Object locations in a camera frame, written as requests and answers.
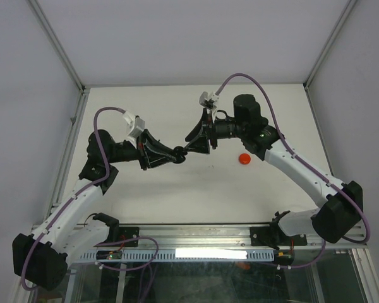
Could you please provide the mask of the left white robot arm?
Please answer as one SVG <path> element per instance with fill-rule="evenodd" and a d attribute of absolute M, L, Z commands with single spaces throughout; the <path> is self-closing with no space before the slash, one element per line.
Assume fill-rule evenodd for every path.
<path fill-rule="evenodd" d="M 14 273 L 21 278 L 23 288 L 54 290 L 86 250 L 119 240 L 119 220 L 105 213 L 96 214 L 87 227 L 73 232 L 89 206 L 112 186 L 119 172 L 115 163 L 137 161 L 147 170 L 183 163 L 187 153 L 182 146 L 163 145 L 147 129 L 133 141 L 122 142 L 116 142 L 104 129 L 94 131 L 88 139 L 87 161 L 69 196 L 31 234 L 18 234 L 12 242 Z"/>

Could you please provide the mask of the black charging case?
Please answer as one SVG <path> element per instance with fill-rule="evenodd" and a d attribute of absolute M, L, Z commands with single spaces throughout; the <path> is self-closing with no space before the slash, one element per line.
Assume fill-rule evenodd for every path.
<path fill-rule="evenodd" d="M 173 149 L 173 152 L 174 152 L 173 155 L 175 158 L 174 164 L 181 164 L 186 160 L 186 156 L 187 156 L 188 152 L 186 151 L 186 149 L 184 147 L 176 146 Z"/>

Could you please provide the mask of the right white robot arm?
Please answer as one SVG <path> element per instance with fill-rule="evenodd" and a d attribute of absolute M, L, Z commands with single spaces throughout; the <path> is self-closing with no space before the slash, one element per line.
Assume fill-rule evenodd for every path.
<path fill-rule="evenodd" d="M 261 115 L 260 104 L 250 94 L 233 100 L 234 115 L 217 117 L 218 96 L 202 93 L 202 116 L 187 135 L 185 149 L 209 154 L 218 140 L 238 138 L 247 151 L 282 171 L 315 203 L 308 211 L 276 212 L 269 223 L 266 245 L 276 248 L 298 234 L 316 234 L 335 244 L 361 220 L 363 212 L 362 187 L 327 175 L 308 163 L 296 151 L 286 146 L 278 130 Z"/>

